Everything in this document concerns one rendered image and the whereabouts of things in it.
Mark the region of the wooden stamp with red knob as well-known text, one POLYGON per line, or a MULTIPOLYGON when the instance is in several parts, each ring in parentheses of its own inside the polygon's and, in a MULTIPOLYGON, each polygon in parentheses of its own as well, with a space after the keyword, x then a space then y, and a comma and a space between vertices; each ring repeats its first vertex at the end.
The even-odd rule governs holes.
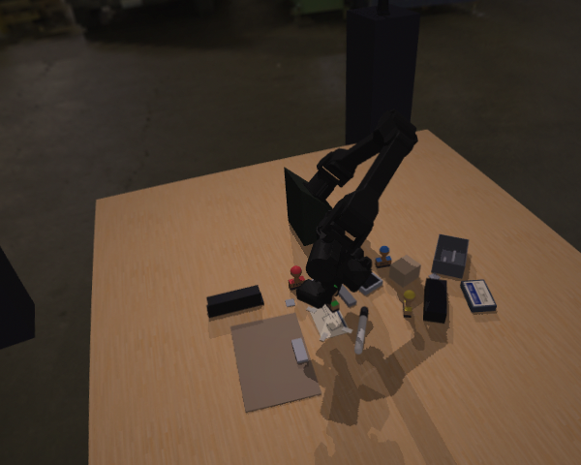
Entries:
POLYGON ((289 287, 290 290, 296 290, 300 287, 300 285, 305 281, 303 276, 300 276, 302 273, 302 270, 299 266, 295 265, 290 269, 290 274, 292 277, 292 279, 289 280, 289 287))

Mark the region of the blue and brown date stamp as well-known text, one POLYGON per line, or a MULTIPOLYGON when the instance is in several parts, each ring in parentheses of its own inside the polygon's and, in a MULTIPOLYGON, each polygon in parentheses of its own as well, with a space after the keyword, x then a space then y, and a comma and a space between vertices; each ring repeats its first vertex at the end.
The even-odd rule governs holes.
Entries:
POLYGON ((380 253, 381 253, 382 257, 376 258, 376 267, 382 268, 382 267, 390 266, 391 265, 391 258, 389 256, 386 256, 389 253, 388 247, 382 246, 380 249, 380 253))

